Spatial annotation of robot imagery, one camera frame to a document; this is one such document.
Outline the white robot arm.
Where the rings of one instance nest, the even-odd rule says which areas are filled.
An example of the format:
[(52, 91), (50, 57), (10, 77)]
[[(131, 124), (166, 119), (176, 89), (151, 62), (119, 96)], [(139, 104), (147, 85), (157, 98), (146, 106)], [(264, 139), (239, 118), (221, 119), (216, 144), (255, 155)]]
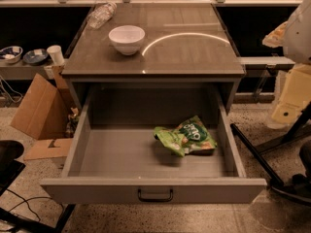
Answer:
[(279, 129), (292, 124), (311, 101), (311, 0), (303, 0), (262, 43), (282, 47), (283, 54), (294, 62), (266, 121), (269, 128)]

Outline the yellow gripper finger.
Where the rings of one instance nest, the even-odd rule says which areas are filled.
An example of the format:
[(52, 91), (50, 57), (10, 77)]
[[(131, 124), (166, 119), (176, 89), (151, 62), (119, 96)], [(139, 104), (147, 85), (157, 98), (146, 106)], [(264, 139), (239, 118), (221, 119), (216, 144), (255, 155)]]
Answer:
[(283, 90), (271, 118), (280, 124), (291, 124), (311, 102), (311, 66), (295, 64), (287, 73)]
[(273, 31), (271, 31), (263, 38), (262, 43), (270, 48), (282, 47), (286, 26), (286, 21), (281, 23), (278, 27), (276, 27)]

